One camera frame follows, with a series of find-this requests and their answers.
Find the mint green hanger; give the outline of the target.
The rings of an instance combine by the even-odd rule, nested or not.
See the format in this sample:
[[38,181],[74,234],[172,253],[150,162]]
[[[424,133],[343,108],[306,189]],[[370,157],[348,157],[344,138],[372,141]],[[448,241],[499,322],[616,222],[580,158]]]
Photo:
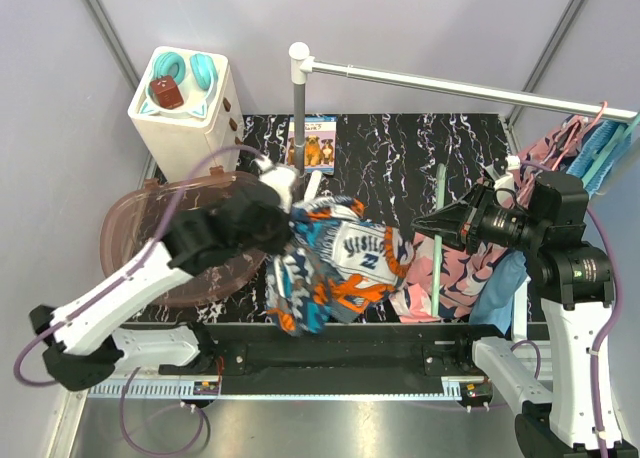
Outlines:
[[[444,206],[446,192],[446,166],[441,163],[436,170],[435,210],[439,211]],[[440,304],[440,278],[442,267],[442,237],[435,235],[433,238],[433,267],[431,287],[431,316],[439,317]]]

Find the blue orange patterned shorts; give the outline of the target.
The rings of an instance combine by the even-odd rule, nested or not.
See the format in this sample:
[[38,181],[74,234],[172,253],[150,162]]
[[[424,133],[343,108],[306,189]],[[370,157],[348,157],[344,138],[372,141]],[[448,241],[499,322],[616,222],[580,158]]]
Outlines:
[[291,336],[320,333],[330,319],[351,323],[405,284],[412,237],[364,217],[348,196],[318,197],[291,209],[291,241],[266,269],[266,313]]

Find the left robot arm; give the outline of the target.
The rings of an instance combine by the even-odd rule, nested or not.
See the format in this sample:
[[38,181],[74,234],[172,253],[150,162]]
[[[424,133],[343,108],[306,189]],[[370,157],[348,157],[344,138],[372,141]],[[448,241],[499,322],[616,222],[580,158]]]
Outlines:
[[178,212],[172,198],[154,238],[119,271],[72,302],[38,306],[30,320],[52,381],[89,389],[116,370],[150,367],[196,374],[215,364],[211,337],[194,325],[124,330],[122,324],[160,295],[209,268],[256,249],[274,254],[290,236],[290,185],[259,181],[213,205]]

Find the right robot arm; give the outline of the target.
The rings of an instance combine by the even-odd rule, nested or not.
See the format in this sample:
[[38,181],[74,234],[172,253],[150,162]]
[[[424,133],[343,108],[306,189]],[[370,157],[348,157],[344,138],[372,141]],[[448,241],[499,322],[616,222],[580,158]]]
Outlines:
[[552,389],[540,385],[506,340],[468,340],[454,349],[466,374],[481,370],[515,415],[526,457],[636,457],[612,407],[605,333],[618,295],[607,254],[584,241],[589,195],[558,171],[534,180],[527,208],[499,204],[492,182],[412,222],[425,236],[472,254],[483,243],[523,252],[549,333]]

